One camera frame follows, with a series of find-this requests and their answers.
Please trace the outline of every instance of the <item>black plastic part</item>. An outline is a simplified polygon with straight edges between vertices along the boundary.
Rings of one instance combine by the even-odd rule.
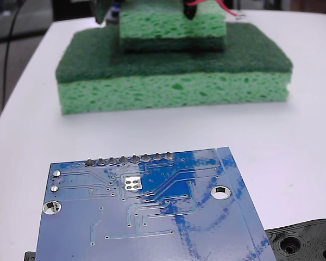
[[[24,261],[35,261],[35,252],[26,252]]]
[[[277,261],[326,261],[326,219],[266,230]],[[24,261],[35,261],[26,252]]]
[[[196,5],[187,5],[184,3],[184,15],[189,20],[193,20],[197,13],[197,6]]]

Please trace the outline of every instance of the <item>stacked sponges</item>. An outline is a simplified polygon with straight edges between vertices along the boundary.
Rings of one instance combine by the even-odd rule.
[[[192,21],[181,5],[131,1],[119,26],[77,33],[57,69],[62,112],[286,99],[292,64],[273,41],[251,24],[226,25],[214,1]]]

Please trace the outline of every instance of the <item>black 3d printed part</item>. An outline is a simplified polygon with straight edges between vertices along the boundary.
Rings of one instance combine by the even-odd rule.
[[[277,261],[326,261],[326,219],[269,229]]]

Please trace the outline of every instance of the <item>green scouring pad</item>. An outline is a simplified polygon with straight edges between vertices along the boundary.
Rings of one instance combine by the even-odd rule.
[[[227,51],[123,54],[118,26],[77,33],[57,69],[64,114],[284,101],[292,64],[252,24],[227,24]]]
[[[125,51],[224,49],[225,12],[216,1],[198,5],[193,20],[182,12],[180,0],[136,0],[120,13],[121,46]]]

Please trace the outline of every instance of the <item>floor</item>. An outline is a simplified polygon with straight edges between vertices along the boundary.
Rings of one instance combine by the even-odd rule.
[[[326,0],[282,0],[284,9],[293,11],[307,11],[313,13],[324,13],[326,10]],[[242,6],[247,9],[259,9],[261,0],[243,0]],[[40,32],[47,30],[53,20],[50,0],[27,0],[16,21],[14,35]],[[12,15],[0,19],[0,38],[7,36]],[[5,100],[12,93],[20,75],[28,64],[31,56],[35,52],[43,36],[35,36],[24,40],[13,41],[10,45],[8,70],[7,70],[7,95]],[[0,43],[0,113],[2,111],[2,86],[3,86],[3,66],[6,43]]]

